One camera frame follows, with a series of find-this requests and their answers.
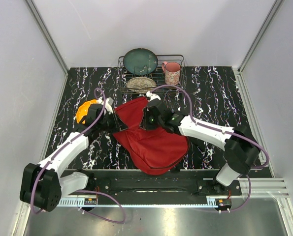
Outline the red backpack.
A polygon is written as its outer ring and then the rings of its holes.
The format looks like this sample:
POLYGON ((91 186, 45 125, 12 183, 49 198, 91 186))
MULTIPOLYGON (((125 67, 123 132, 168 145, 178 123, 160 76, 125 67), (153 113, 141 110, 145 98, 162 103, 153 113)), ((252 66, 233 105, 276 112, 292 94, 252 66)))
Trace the red backpack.
POLYGON ((134 165, 149 175, 162 175, 175 167, 189 150, 188 138, 166 132, 140 128, 143 109, 148 100, 140 97, 115 109, 128 129, 113 133, 114 138, 129 152, 134 165))

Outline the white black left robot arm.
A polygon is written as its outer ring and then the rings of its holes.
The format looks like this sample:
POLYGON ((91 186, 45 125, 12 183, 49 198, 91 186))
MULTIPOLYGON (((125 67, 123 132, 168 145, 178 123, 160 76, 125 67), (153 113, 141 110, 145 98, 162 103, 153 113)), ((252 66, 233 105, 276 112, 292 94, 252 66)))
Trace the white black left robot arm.
POLYGON ((62 176, 69 164, 103 131, 125 128, 112 107, 112 99, 85 102, 77 111, 77 124, 64 143, 38 164, 29 163, 23 171, 19 198, 22 202, 50 212, 60 199, 80 190, 89 195, 96 189, 95 176, 78 169, 62 176))

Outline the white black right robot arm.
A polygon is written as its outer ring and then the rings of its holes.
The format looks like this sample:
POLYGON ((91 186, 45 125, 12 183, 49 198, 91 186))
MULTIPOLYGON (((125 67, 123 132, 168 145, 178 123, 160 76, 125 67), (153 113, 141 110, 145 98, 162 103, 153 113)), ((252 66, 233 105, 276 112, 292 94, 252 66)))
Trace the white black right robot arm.
POLYGON ((205 141, 223 150, 226 164, 212 182, 212 189, 218 195, 229 191, 230 184, 238 177, 248 174, 260 153, 258 143, 245 126, 219 126, 185 112, 172 112, 157 98, 143 109, 140 126, 144 130, 161 127, 168 133, 205 141))

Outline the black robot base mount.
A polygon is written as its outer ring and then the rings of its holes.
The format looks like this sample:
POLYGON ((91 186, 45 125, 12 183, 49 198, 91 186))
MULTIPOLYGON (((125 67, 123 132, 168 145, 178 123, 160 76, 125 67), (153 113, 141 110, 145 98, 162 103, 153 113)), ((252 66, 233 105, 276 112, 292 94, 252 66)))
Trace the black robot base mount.
POLYGON ((101 192, 113 196, 121 205, 190 205, 206 204, 207 197, 241 196, 239 181, 222 187, 214 179, 216 170, 181 170, 160 176, 139 170, 91 170, 101 192))

